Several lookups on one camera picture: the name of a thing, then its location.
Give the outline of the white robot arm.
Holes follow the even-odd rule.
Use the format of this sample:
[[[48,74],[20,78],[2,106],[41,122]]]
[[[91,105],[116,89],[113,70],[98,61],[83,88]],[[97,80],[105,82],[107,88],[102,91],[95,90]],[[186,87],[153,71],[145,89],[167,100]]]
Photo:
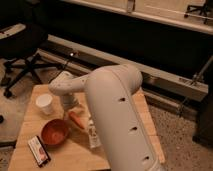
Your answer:
[[[58,96],[83,92],[111,171],[164,171],[133,95],[142,74],[131,64],[100,67],[84,76],[63,72],[49,84]]]

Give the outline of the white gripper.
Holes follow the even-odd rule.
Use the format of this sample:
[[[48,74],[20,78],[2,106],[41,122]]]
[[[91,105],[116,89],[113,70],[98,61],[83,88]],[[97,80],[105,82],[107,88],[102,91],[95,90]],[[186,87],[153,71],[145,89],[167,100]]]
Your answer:
[[[73,108],[73,111],[77,115],[83,115],[85,112],[85,106],[82,104],[78,104],[78,99],[74,94],[64,94],[60,97],[61,105],[65,110],[63,113],[63,120],[67,121],[69,119],[68,109]]]

